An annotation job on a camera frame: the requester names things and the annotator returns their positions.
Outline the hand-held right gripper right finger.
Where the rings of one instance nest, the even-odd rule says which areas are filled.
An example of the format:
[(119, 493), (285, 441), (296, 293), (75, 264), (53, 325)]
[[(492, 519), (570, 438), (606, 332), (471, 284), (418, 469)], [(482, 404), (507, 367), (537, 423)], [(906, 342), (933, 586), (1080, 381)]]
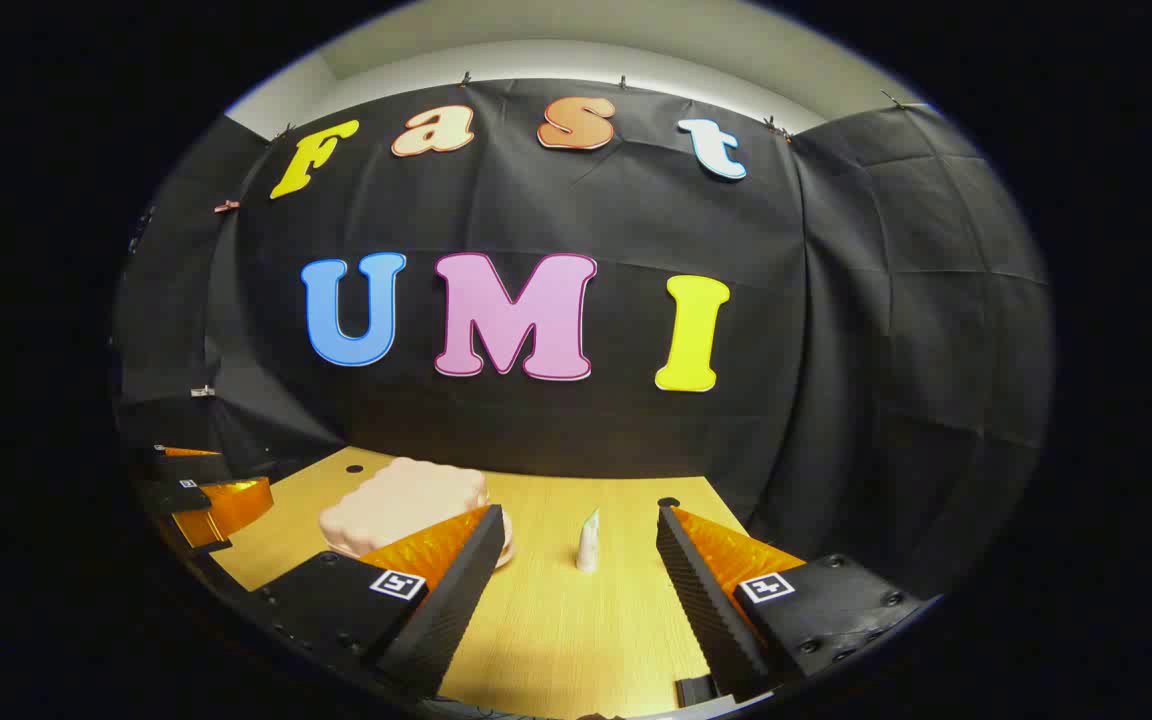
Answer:
[(679, 503), (660, 505), (655, 547), (710, 683), (735, 702), (836, 673), (927, 606), (846, 553), (803, 560)]

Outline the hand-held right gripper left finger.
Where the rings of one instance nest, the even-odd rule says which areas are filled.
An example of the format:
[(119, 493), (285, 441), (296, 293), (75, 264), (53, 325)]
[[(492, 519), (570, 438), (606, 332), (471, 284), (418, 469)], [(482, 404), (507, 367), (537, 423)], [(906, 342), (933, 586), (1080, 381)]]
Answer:
[(348, 559), (324, 551), (250, 596), (262, 628), (349, 685), (438, 694), (506, 543), (499, 503)]

